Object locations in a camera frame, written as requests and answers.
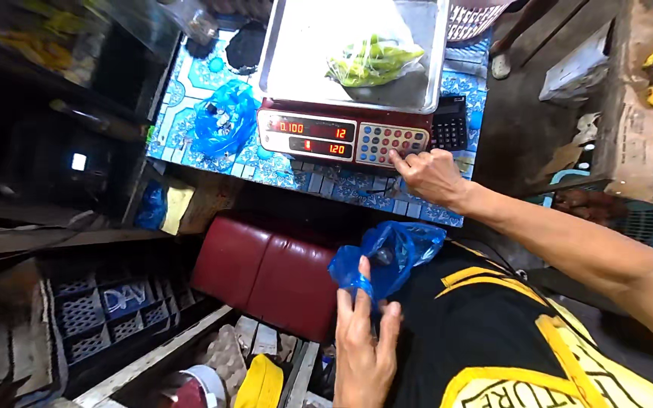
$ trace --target hand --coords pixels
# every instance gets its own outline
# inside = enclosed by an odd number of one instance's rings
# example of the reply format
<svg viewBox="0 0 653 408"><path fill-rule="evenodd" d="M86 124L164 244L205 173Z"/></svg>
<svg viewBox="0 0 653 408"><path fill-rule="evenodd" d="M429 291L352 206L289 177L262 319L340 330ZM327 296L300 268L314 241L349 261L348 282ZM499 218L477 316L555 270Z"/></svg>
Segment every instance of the hand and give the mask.
<svg viewBox="0 0 653 408"><path fill-rule="evenodd" d="M369 260L362 256L359 272L369 279ZM337 291L337 378L334 406L378 408L385 403L397 370L397 335L400 332L400 303L383 308L379 342L369 323L371 301L363 290L352 296Z"/></svg>
<svg viewBox="0 0 653 408"><path fill-rule="evenodd" d="M430 153L411 154L402 160L392 149L390 159L407 183L410 194L463 213L471 183L460 175L452 153L432 149Z"/></svg>

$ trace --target foot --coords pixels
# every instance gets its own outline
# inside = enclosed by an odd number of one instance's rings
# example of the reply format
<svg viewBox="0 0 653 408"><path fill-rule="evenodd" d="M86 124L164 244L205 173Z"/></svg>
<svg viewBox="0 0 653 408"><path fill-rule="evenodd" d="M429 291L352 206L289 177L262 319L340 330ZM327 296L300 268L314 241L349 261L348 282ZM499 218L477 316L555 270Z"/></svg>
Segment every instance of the foot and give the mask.
<svg viewBox="0 0 653 408"><path fill-rule="evenodd" d="M495 79L506 79L510 75L510 60L508 54L498 54L493 57L491 72Z"/></svg>
<svg viewBox="0 0 653 408"><path fill-rule="evenodd" d="M491 49L488 52L490 58L495 57L496 55L505 54L510 49L510 46L506 46L503 40L498 40L491 45Z"/></svg>

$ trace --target scale display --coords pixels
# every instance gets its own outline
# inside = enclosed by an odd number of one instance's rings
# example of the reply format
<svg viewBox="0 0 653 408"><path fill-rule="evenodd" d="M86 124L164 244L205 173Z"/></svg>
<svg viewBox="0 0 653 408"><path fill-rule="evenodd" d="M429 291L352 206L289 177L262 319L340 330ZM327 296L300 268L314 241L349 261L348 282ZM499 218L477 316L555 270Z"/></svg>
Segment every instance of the scale display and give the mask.
<svg viewBox="0 0 653 408"><path fill-rule="evenodd" d="M316 153L338 158L352 157L351 144L324 142L323 140L304 139L303 137L289 137L289 148L298 152Z"/></svg>
<svg viewBox="0 0 653 408"><path fill-rule="evenodd" d="M279 133L318 137L320 139L331 139L340 142L353 142L355 130L353 124L345 124L344 122L277 115L269 118L268 128L271 131L277 131Z"/></svg>

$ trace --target black and yellow shirt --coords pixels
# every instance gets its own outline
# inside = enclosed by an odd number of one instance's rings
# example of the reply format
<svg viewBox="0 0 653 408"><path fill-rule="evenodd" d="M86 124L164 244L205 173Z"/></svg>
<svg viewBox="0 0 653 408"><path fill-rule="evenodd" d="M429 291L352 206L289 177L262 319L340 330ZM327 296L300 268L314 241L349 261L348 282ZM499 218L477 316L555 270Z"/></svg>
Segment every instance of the black and yellow shirt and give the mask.
<svg viewBox="0 0 653 408"><path fill-rule="evenodd" d="M457 243L413 269L387 406L653 407L653 384L577 336L583 325Z"/></svg>

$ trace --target blue patterned table cover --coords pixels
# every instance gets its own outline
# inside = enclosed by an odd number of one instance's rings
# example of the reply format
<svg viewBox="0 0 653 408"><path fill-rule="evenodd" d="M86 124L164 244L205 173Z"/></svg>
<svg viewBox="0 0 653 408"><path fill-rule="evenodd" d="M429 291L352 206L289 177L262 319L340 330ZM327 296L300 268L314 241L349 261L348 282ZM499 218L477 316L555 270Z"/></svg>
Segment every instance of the blue patterned table cover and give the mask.
<svg viewBox="0 0 653 408"><path fill-rule="evenodd" d="M252 85L254 96L259 101L263 97L258 88L258 73L238 76L228 69L225 48L233 35L232 31L220 31L213 51L205 59L191 57L185 49L184 38L147 145L147 156L451 227L462 226L462 216L406 193L390 191L389 197L384 192L367 193L367 190L384 190L386 186L392 186L394 179L345 170L336 172L329 166L290 160L287 155L264 150L258 132L249 139L241 153L231 156L230 160L206 158L203 153L191 151L190 140L195 136L193 106L196 103L210 97L215 89L231 79L241 79ZM468 147L453 152L466 179L472 178L487 96L485 76L490 40L491 33L486 31L469 43L451 43L451 47L446 49L443 65L442 94L467 97ZM404 181L398 190L406 191Z"/></svg>

